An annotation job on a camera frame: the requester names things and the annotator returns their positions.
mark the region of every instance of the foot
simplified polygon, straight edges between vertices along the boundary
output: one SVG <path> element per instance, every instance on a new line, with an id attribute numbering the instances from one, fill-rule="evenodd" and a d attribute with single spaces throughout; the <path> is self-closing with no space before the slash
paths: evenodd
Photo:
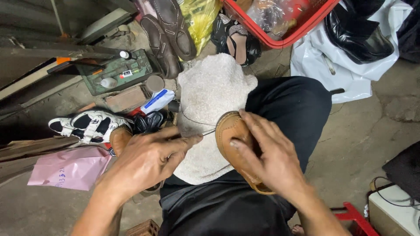
<path id="1" fill-rule="evenodd" d="M 300 225 L 293 226 L 293 228 L 291 229 L 291 232 L 295 236 L 305 236 L 305 232 L 303 231 L 303 228 Z"/>

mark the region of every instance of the red plastic basket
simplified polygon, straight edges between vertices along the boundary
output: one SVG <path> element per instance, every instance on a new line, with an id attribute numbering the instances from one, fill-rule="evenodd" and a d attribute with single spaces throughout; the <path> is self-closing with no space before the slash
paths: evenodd
<path id="1" fill-rule="evenodd" d="M 334 8 L 340 0 L 307 0 L 309 7 L 300 11 L 302 7 L 295 5 L 292 18 L 297 19 L 297 25 L 282 36 L 283 40 L 271 39 L 249 16 L 235 3 L 234 0 L 220 0 L 225 10 L 235 20 L 241 23 L 251 34 L 256 36 L 263 44 L 271 48 L 285 48 L 294 44 L 313 27 L 315 27 Z"/>

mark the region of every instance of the hand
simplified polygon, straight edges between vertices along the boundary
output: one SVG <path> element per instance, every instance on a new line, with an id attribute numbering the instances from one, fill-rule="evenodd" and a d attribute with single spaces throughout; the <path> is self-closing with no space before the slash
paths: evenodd
<path id="1" fill-rule="evenodd" d="M 122 204 L 169 178 L 186 152 L 203 139 L 200 134 L 169 140 L 177 135 L 178 127 L 173 126 L 154 134 L 133 136 L 113 166 L 101 176 L 97 189 L 112 194 Z"/>
<path id="2" fill-rule="evenodd" d="M 243 142 L 231 140 L 231 145 L 251 165 L 263 183 L 288 201 L 299 192 L 307 191 L 306 183 L 293 143 L 280 131 L 276 123 L 240 109 L 239 114 L 258 141 L 260 158 Z"/>

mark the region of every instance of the pink plastic bag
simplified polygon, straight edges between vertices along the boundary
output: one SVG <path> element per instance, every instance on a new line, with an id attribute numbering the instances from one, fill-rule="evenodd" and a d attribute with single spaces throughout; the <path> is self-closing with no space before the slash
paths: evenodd
<path id="1" fill-rule="evenodd" d="M 28 185 L 88 191 L 104 173 L 111 156 L 101 147 L 81 147 L 40 157 Z"/>

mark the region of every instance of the round sanding disc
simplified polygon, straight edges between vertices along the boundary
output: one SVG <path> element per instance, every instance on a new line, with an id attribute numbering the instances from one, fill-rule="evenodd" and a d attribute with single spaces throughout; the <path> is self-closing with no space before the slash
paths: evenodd
<path id="1" fill-rule="evenodd" d="M 160 76 L 152 75 L 147 78 L 146 87 L 151 92 L 159 92 L 165 86 L 165 82 Z"/>

